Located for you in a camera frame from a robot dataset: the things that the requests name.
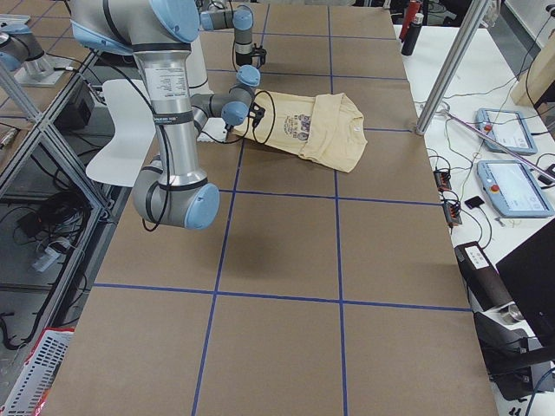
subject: white table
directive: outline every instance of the white table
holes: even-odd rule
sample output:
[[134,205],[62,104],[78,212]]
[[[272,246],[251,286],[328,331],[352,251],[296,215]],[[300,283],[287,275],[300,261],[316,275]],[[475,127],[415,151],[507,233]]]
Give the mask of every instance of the white table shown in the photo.
[[[424,27],[421,30],[414,53],[411,56],[403,56],[405,70],[411,84],[411,91],[418,112],[421,109],[419,101],[425,101],[428,98],[429,92],[445,61],[447,52],[456,37],[457,30],[456,28]],[[395,27],[395,31],[398,34],[400,27]],[[486,29],[479,29],[447,90],[446,96],[452,94],[484,93],[505,84],[512,78],[513,72],[497,49],[492,37]],[[454,97],[446,100],[446,102],[449,104],[452,114],[466,121],[474,121],[476,110],[480,107],[519,110],[525,117],[535,115],[536,111],[533,108],[516,106],[511,97],[508,96],[515,82],[516,80],[511,81],[505,87],[492,91],[490,94]],[[546,130],[544,123],[539,117],[528,119],[526,122],[533,133],[544,132]],[[439,115],[434,117],[425,134],[427,147],[434,149],[440,156],[449,160],[452,167],[469,167],[470,163],[467,160],[449,150],[445,129],[446,118]],[[455,121],[448,123],[448,134],[452,148],[469,159],[472,159],[473,154],[480,148],[479,138],[458,125]],[[551,135],[534,136],[534,139],[538,147],[538,154],[529,157],[529,160],[535,162],[538,156],[543,153],[555,153],[555,142]],[[480,154],[481,159],[511,159],[510,156],[504,153],[489,152],[486,146],[481,148]],[[547,167],[554,162],[554,157],[545,156],[541,160],[541,166]],[[431,159],[431,164],[435,166],[435,158]],[[446,167],[446,165],[445,162],[438,161],[438,167]],[[475,164],[465,185],[464,194],[462,193],[462,185],[467,174],[468,171],[452,171],[451,184],[454,191],[460,196],[461,201],[476,195],[480,195],[486,201],[486,204],[482,205],[482,209],[493,227],[493,240],[485,252],[493,264],[496,264],[501,258],[552,219],[510,220],[504,218],[501,219],[501,223],[504,226],[501,225],[500,222],[495,220],[499,214],[489,204],[482,190],[482,185],[476,175]],[[555,205],[555,191],[546,191],[545,194],[549,201]],[[489,235],[487,221],[479,210],[472,210],[471,213],[480,221],[484,230],[484,237],[481,240],[483,245]],[[465,213],[462,213],[461,216],[463,224],[454,227],[453,230],[453,246],[475,241],[480,235],[477,224]],[[495,316],[496,314],[489,315],[493,318],[497,317]],[[516,328],[525,328],[531,333],[525,324],[521,323],[510,327],[510,329]],[[499,415],[508,414],[513,407],[522,407],[520,415],[524,416],[526,403],[520,404],[516,400],[511,402],[506,401],[500,395],[497,387],[495,385],[492,385],[492,387]],[[555,409],[555,393],[539,394],[534,399],[530,414],[533,416],[553,415],[553,409]]]

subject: computer monitor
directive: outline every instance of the computer monitor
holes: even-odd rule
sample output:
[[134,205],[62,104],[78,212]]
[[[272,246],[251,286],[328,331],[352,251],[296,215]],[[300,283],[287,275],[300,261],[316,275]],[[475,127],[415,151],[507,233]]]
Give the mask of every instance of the computer monitor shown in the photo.
[[497,270],[541,344],[555,346],[555,220],[500,260]]

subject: black cable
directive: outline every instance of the black cable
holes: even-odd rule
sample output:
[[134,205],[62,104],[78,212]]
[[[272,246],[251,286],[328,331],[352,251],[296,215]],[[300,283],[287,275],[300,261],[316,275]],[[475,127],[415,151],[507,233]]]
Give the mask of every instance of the black cable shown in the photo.
[[11,124],[2,123],[1,121],[0,121],[0,124],[2,126],[6,126],[6,127],[9,127],[9,128],[16,128],[17,130],[21,130],[21,128],[19,128],[19,127],[12,126]]
[[69,7],[68,0],[63,0],[63,3],[65,4],[66,9],[68,10],[69,15],[71,16],[71,8]]
[[[104,58],[102,58],[100,55],[98,55],[96,53],[95,50],[91,49],[90,50],[93,55],[95,55],[101,62],[104,62],[105,65],[108,65],[111,69],[113,69],[115,72],[117,72],[118,74],[120,74],[121,76],[123,76],[123,78],[129,82],[129,84],[131,84],[131,87],[133,87],[133,89],[135,91],[137,91],[137,93],[139,93],[140,97],[142,98],[142,100],[147,104],[148,108],[150,109],[151,113],[153,114],[153,116],[156,115],[156,111],[154,110],[153,105],[150,103],[150,101],[147,99],[147,97],[139,90],[139,88],[134,84],[134,82],[131,80],[131,78],[129,78],[127,76],[127,74],[125,74],[123,71],[121,71],[119,68],[115,67],[114,65],[112,65],[110,62],[106,61]],[[145,221],[145,219],[142,219],[142,226],[143,228],[148,231],[148,232],[153,232],[155,231],[159,226],[160,223],[162,221],[162,218],[164,217],[164,215],[166,214],[166,209],[167,209],[167,203],[169,201],[169,195],[170,195],[170,186],[172,184],[172,180],[170,177],[170,156],[169,156],[169,150],[170,150],[170,145],[169,145],[169,139],[167,138],[167,134],[166,134],[166,129],[164,128],[164,126],[160,125],[158,126],[158,128],[160,129],[160,133],[162,136],[162,144],[164,146],[164,153],[166,154],[166,194],[164,196],[164,204],[162,205],[162,211],[160,212],[160,216],[158,218],[158,220],[156,220],[156,222],[154,223],[154,227],[152,228],[148,228],[147,227],[147,222]]]
[[88,64],[86,64],[83,61],[79,61],[78,59],[72,58],[71,56],[64,56],[64,55],[56,55],[53,54],[52,52],[47,52],[46,55],[50,55],[50,56],[54,56],[56,58],[63,58],[63,59],[69,59],[71,61],[75,61],[75,62],[79,62],[86,70],[88,70],[88,72],[90,72],[94,78],[96,78],[96,80],[102,85],[102,81],[101,79],[98,77],[98,75],[88,66]]
[[36,166],[41,171],[43,171],[44,173],[46,173],[48,176],[50,176],[52,178],[53,185],[57,190],[67,191],[70,188],[69,184],[66,184],[64,181],[62,181],[60,178],[58,178],[54,173],[50,173],[49,171],[47,171],[46,168],[41,165],[41,162],[39,162],[38,159],[35,156],[33,156],[31,154],[30,157],[31,157],[31,160],[33,160],[35,162]]
[[272,120],[271,120],[270,132],[268,133],[268,135],[266,136],[266,139],[264,141],[258,141],[257,140],[257,135],[254,132],[255,127],[253,127],[252,128],[252,137],[253,137],[254,141],[256,141],[257,143],[260,143],[261,145],[265,145],[268,142],[268,140],[270,139],[271,133],[274,130],[274,126],[276,125],[276,103],[274,102],[274,99],[271,96],[271,94],[268,91],[263,90],[263,89],[258,91],[256,94],[254,94],[254,101],[256,101],[257,97],[261,94],[268,95],[268,97],[270,98],[270,102],[271,102],[273,117],[272,117]]
[[547,370],[544,375],[541,376],[541,378],[538,380],[538,384],[536,385],[536,387],[534,388],[534,391],[532,392],[532,397],[530,397],[530,401],[528,402],[528,406],[526,408],[526,413],[524,413],[524,416],[529,416],[530,414],[530,410],[532,409],[532,403],[534,402],[534,399],[536,397],[536,394],[538,393],[539,387],[541,386],[541,383],[544,382],[544,380],[550,375],[555,373],[555,367],[554,368],[550,368],[549,370]]
[[61,131],[61,133],[69,133],[74,135],[77,139],[84,141],[85,143],[87,143],[89,146],[95,148],[95,149],[102,149],[103,146],[100,145],[96,145],[95,143],[85,139],[82,134],[78,133],[78,132],[74,132],[73,130],[65,130],[65,131]]
[[[536,37],[534,38],[532,45],[530,46],[530,48],[528,50],[531,50],[533,45],[536,44],[536,41],[539,38],[539,34],[544,30],[545,26],[549,23],[549,21],[551,20],[551,15],[549,15],[549,17],[547,17],[547,20],[545,21],[544,25],[541,27],[541,29],[539,30],[538,34],[536,35]],[[532,65],[536,62],[536,58],[538,56],[536,55],[534,57],[534,59],[532,60],[532,62],[530,63],[530,66],[528,67],[528,70],[526,71],[526,78],[524,81],[524,87],[526,90],[526,96],[528,97],[528,100],[530,100],[530,102],[532,103],[532,105],[534,105],[534,101],[532,101],[532,97],[530,96],[530,91],[528,90],[528,77],[530,76],[530,71],[532,70]]]
[[9,210],[8,212],[6,212],[6,213],[2,216],[2,218],[0,218],[0,224],[1,224],[12,212],[17,211],[17,210],[29,210],[29,211],[32,211],[32,212],[34,212],[34,213],[37,213],[37,211],[36,211],[35,209],[29,208],[28,206],[18,206],[18,207],[16,207],[16,208],[12,208],[12,209]]
[[493,240],[493,227],[492,227],[492,223],[490,222],[489,218],[487,217],[486,213],[484,212],[484,210],[482,209],[481,206],[478,207],[478,209],[481,211],[482,214],[484,214],[484,217],[486,218],[487,221],[487,225],[489,227],[489,238],[487,240],[487,243],[484,247],[482,247],[482,250],[485,250],[487,248],[487,246],[492,242]]
[[460,212],[464,212],[465,214],[467,214],[480,228],[480,236],[478,237],[478,245],[480,246],[480,240],[482,239],[482,237],[484,237],[484,228],[482,227],[482,224],[480,224],[480,221],[478,221],[476,219],[476,217],[474,215],[472,215],[470,212],[465,211],[464,209],[461,209]]

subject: blue joint cap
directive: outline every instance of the blue joint cap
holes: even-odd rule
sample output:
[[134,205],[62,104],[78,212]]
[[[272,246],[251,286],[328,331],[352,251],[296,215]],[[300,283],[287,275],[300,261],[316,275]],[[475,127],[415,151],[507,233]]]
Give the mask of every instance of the blue joint cap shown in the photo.
[[237,81],[249,87],[257,87],[260,85],[260,71],[252,65],[243,65],[237,72]]
[[252,28],[252,10],[248,7],[240,7],[233,13],[233,27],[239,30]]
[[230,126],[238,126],[245,121],[249,115],[249,108],[241,101],[232,101],[222,108],[222,119]]
[[31,29],[29,29],[29,26],[23,23],[11,23],[2,27],[2,32],[9,35],[27,35],[29,33],[33,33],[31,32]]
[[71,21],[71,29],[73,30],[73,37],[87,48],[98,49],[116,55],[133,54],[133,50],[128,46],[81,26],[79,23]]
[[212,22],[210,13],[207,11],[200,13],[200,26],[202,26],[204,30],[214,30],[214,23]]
[[0,52],[0,62],[3,63],[9,71],[15,71],[21,67],[21,63],[14,56],[5,54],[4,52]]
[[194,0],[149,0],[150,7],[166,30],[184,43],[199,36],[199,11]]
[[215,184],[206,184],[193,197],[183,225],[189,230],[204,230],[216,218],[218,208],[218,187]]

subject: black bottle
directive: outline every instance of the black bottle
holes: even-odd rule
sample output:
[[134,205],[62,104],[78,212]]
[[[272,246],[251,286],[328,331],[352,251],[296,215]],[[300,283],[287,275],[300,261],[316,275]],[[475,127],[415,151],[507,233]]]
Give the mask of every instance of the black bottle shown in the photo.
[[402,44],[401,53],[405,56],[410,56],[415,50],[416,41],[418,40],[418,35],[420,34],[420,29],[422,29],[422,21],[424,20],[424,15],[422,13],[416,13],[415,18],[410,23],[408,27],[407,35],[405,36],[405,43]]

